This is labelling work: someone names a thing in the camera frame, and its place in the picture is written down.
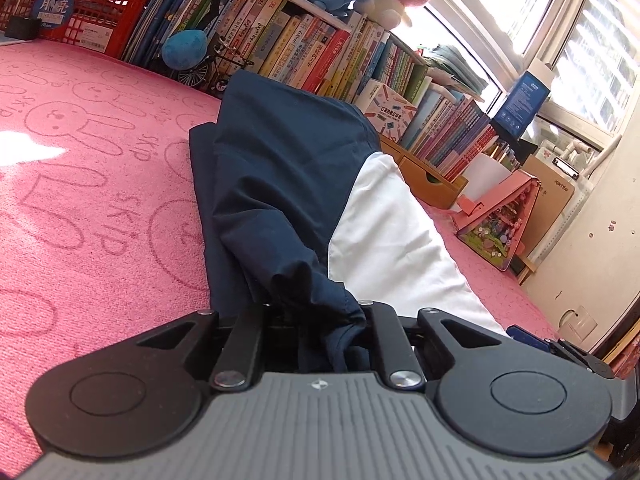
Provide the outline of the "white navy zip jacket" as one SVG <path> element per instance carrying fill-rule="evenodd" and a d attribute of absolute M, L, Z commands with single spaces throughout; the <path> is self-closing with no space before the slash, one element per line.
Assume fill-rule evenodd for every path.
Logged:
<path fill-rule="evenodd" d="M 343 373 L 367 300 L 500 325 L 354 107 L 242 70 L 189 134 L 212 308 L 269 304 L 307 373 Z"/>

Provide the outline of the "pink triangular toy house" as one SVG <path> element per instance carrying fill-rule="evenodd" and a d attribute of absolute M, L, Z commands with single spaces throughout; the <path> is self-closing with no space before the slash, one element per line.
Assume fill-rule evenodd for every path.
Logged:
<path fill-rule="evenodd" d="M 504 272 L 522 238 L 540 192 L 539 180 L 518 169 L 477 200 L 461 195 L 452 216 L 458 240 Z"/>

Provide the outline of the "cardboard box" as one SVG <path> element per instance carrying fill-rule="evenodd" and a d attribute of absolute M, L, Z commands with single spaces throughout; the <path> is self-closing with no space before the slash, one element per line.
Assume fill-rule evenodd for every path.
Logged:
<path fill-rule="evenodd" d="M 540 184 L 535 206 L 521 240 L 524 246 L 522 256 L 532 260 L 530 255 L 572 198 L 575 187 L 565 174 L 557 172 L 537 157 L 529 156 L 523 169 L 536 177 Z"/>

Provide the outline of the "white paper cup holder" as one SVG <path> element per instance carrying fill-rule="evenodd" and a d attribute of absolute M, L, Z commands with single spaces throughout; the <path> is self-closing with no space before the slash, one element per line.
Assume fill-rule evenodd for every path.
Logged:
<path fill-rule="evenodd" d="M 509 177 L 510 174 L 511 171 L 502 166 L 500 162 L 480 153 L 463 171 L 462 176 L 468 180 L 468 183 L 462 190 L 462 194 L 470 200 L 477 200 Z"/>

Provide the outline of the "wooden drawer shelf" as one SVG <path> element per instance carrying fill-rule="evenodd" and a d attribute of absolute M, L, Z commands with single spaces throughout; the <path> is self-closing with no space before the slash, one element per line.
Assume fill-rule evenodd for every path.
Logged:
<path fill-rule="evenodd" d="M 462 190 L 469 183 L 467 178 L 459 176 L 449 181 L 429 162 L 417 159 L 416 156 L 387 139 L 386 136 L 378 137 L 382 151 L 393 157 L 405 182 L 416 198 L 439 209 L 448 209 L 454 206 Z"/>

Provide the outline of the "pink desk mat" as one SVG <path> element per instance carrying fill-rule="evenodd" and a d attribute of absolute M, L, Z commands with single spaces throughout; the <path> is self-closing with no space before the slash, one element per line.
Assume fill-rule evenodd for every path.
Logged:
<path fill-rule="evenodd" d="M 221 102 L 68 44 L 2 49 L 3 472 L 17 474 L 39 455 L 24 406 L 40 375 L 190 312 L 215 311 L 189 134 L 214 122 Z M 549 336 L 513 278 L 485 268 L 473 280 L 475 258 L 447 215 L 421 205 L 497 333 L 519 325 Z"/>

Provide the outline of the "right shelf row of books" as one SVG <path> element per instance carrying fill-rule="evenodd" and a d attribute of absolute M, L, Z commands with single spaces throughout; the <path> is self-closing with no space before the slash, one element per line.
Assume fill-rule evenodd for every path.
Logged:
<path fill-rule="evenodd" d="M 501 91 L 454 33 L 431 11 L 420 8 L 412 27 L 385 30 L 352 12 L 352 38 L 330 68 L 318 93 L 355 104 L 373 78 L 416 107 L 416 114 L 397 143 L 417 159 L 429 162 L 447 180 L 462 176 L 472 160 L 496 140 L 487 110 Z M 424 55 L 437 46 L 457 48 L 477 75 L 488 82 L 483 102 L 443 87 L 427 75 Z"/>

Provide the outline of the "blue poster sign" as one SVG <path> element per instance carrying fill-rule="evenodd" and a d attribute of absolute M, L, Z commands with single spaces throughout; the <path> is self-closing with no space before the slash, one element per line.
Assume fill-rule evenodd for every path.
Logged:
<path fill-rule="evenodd" d="M 491 118 L 492 128 L 506 141 L 520 140 L 530 123 L 547 101 L 554 73 L 534 58 L 528 69 L 515 81 L 498 112 Z"/>

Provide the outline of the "white colourful card box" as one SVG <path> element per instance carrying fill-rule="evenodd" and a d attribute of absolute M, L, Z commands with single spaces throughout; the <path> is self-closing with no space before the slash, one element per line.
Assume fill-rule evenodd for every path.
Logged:
<path fill-rule="evenodd" d="M 416 114 L 416 107 L 395 90 L 371 78 L 355 101 L 378 134 L 398 143 Z"/>

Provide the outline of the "stack of green-blue papers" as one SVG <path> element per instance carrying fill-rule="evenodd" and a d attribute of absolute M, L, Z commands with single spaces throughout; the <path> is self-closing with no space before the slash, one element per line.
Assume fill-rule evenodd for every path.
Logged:
<path fill-rule="evenodd" d="M 484 101 L 482 93 L 488 82 L 474 72 L 457 48 L 437 46 L 428 50 L 423 58 L 427 66 L 427 75 L 436 84 L 458 90 L 477 101 Z"/>

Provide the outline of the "miniature black bicycle model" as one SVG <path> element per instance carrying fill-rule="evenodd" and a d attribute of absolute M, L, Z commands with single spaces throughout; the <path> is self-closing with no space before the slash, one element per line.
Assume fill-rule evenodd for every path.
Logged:
<path fill-rule="evenodd" d="M 253 62 L 243 58 L 238 49 L 217 44 L 216 47 L 208 47 L 205 58 L 198 65 L 178 72 L 176 81 L 221 99 L 230 78 L 239 70 L 246 70 L 252 65 Z"/>

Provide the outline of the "middle row of books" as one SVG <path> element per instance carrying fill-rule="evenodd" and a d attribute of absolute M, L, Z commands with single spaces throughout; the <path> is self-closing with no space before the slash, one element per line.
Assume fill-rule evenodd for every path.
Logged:
<path fill-rule="evenodd" d="M 252 61 L 248 72 L 314 93 L 354 31 L 308 0 L 222 0 L 205 35 Z"/>

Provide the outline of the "row of blue thin books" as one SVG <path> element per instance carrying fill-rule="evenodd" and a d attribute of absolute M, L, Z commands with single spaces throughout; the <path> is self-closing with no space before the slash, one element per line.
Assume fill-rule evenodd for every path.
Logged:
<path fill-rule="evenodd" d="M 165 41 L 195 27 L 212 0 L 150 0 L 126 45 L 122 60 L 141 67 L 155 64 Z"/>

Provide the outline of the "red plastic crate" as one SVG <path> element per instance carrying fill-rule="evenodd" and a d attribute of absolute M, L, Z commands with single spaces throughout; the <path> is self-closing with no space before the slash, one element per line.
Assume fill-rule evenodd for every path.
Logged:
<path fill-rule="evenodd" d="M 43 39 L 120 58 L 150 0 L 1 0 L 1 28 L 14 16 L 40 20 Z"/>

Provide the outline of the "small black box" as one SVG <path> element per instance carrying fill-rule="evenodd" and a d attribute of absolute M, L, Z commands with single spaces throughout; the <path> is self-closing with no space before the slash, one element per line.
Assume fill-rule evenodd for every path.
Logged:
<path fill-rule="evenodd" d="M 38 37 L 41 27 L 40 18 L 11 15 L 6 24 L 4 36 L 6 38 L 30 41 Z"/>

